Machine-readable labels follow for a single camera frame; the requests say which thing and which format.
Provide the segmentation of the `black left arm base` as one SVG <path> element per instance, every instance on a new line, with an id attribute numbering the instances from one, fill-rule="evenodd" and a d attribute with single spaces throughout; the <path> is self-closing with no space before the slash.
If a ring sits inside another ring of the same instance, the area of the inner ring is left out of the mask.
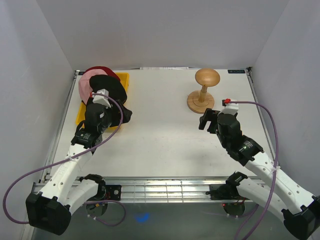
<path id="1" fill-rule="evenodd" d="M 97 194 L 90 197 L 89 201 L 102 201 L 102 200 L 113 200 L 120 201 L 122 194 L 122 186 L 121 185 L 104 185 L 99 186 L 97 190 Z"/>

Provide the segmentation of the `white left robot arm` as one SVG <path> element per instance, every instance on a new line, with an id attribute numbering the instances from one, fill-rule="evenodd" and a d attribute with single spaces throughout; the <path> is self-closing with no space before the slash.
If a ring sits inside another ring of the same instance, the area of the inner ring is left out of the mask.
<path id="1" fill-rule="evenodd" d="M 102 200 L 106 196 L 105 181 L 100 175 L 89 174 L 72 185 L 84 165 L 92 158 L 102 142 L 102 134 L 123 119 L 116 104 L 105 106 L 91 103 L 86 107 L 85 119 L 76 127 L 67 152 L 67 161 L 60 164 L 49 182 L 25 204 L 29 224 L 47 232 L 62 235 L 68 228 L 72 214 L 87 200 Z"/>

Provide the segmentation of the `pink baseball cap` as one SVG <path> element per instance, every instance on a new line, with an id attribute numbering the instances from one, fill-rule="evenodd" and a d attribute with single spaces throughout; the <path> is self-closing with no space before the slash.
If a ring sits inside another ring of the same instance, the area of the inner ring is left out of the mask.
<path id="1" fill-rule="evenodd" d="M 106 75 L 107 73 L 102 69 L 91 69 L 86 71 L 80 80 L 78 81 L 78 92 L 81 101 L 86 105 L 89 98 L 90 93 L 93 91 L 92 87 L 90 86 L 90 78 L 95 75 Z"/>

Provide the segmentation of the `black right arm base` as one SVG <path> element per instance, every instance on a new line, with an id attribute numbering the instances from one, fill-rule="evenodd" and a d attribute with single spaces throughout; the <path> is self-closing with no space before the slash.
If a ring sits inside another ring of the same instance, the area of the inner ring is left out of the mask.
<path id="1" fill-rule="evenodd" d="M 237 188 L 228 184 L 222 184 L 218 188 L 210 184 L 209 191 L 206 191 L 205 194 L 210 195 L 211 200 L 236 200 L 240 197 Z"/>

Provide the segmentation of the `black baseball cap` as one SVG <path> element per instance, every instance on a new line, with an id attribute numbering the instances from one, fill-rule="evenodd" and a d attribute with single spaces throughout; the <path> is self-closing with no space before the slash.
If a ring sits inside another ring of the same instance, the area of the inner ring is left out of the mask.
<path id="1" fill-rule="evenodd" d="M 98 90 L 106 89 L 108 91 L 108 96 L 115 100 L 120 106 L 121 109 L 118 109 L 118 107 L 109 100 L 111 106 L 117 111 L 117 125 L 119 125 L 121 117 L 123 118 L 123 123 L 128 123 L 130 121 L 133 113 L 131 110 L 124 107 L 124 103 L 127 101 L 127 93 L 119 80 L 112 76 L 101 74 L 92 76 L 89 80 L 89 84 L 94 93 L 97 93 Z M 89 98 L 86 108 L 92 103 L 93 97 Z"/>

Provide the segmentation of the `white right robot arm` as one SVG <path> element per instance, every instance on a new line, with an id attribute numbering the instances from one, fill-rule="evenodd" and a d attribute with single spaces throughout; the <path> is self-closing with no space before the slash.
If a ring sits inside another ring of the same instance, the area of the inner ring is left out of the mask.
<path id="1" fill-rule="evenodd" d="M 269 203 L 268 210 L 281 219 L 285 228 L 298 240 L 307 240 L 320 226 L 320 198 L 302 188 L 272 160 L 263 148 L 241 131 L 237 111 L 206 109 L 199 119 L 199 129 L 217 135 L 227 154 L 253 172 L 273 190 L 269 193 L 254 184 L 241 172 L 226 181 L 226 194 L 237 199 L 240 195 L 258 204 Z"/>

